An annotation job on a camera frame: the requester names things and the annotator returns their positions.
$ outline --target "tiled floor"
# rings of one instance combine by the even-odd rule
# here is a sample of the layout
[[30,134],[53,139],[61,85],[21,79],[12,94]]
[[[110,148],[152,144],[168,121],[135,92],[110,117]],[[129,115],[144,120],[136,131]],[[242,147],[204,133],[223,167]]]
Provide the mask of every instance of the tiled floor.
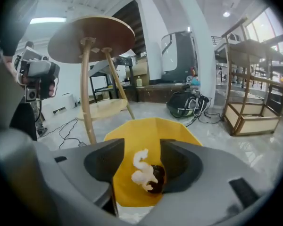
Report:
[[[155,103],[131,103],[131,107],[135,117],[161,117],[173,121],[178,121],[170,115],[165,104]],[[53,118],[46,121],[44,125],[48,127],[48,131],[52,131],[62,124],[74,119],[78,113],[80,107],[76,107],[72,110],[61,111]],[[93,123],[97,141],[103,141],[105,135],[122,125],[131,117],[127,110],[121,113],[106,118],[103,120],[95,121]],[[182,119],[180,122],[187,123],[189,119]],[[212,118],[212,121],[218,120],[218,117]],[[61,131],[62,136],[66,136],[69,130],[72,128],[74,122],[68,124]],[[273,183],[281,174],[281,168],[283,167],[283,119],[280,121],[278,128],[274,134],[251,136],[251,137],[231,137],[227,132],[225,122],[218,124],[205,124],[199,121],[195,121],[188,129],[194,134],[195,137],[202,143],[203,146],[216,148],[227,151],[240,158],[246,164],[253,167],[269,178]],[[63,142],[63,139],[58,134],[59,130],[50,133],[48,136],[40,138],[39,141],[49,147],[50,150],[58,150],[59,145]],[[88,144],[89,140],[85,132],[84,123],[78,121],[74,129],[71,131],[69,137],[78,138],[80,141]],[[66,140],[61,146],[61,149],[77,147],[78,141]]]

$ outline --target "round wooden table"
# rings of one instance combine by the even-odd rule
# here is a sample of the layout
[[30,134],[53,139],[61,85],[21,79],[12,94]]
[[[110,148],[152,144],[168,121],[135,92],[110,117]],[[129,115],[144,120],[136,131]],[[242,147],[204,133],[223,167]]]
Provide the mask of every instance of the round wooden table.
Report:
[[[82,64],[81,103],[83,119],[91,144],[96,143],[96,137],[92,126],[93,117],[89,108],[88,63],[107,59],[121,97],[127,101],[111,57],[127,52],[134,46],[134,43],[135,35],[130,26],[119,19],[107,16],[87,16],[67,23],[49,41],[48,53],[54,60],[69,64]],[[128,102],[126,106],[134,119]]]

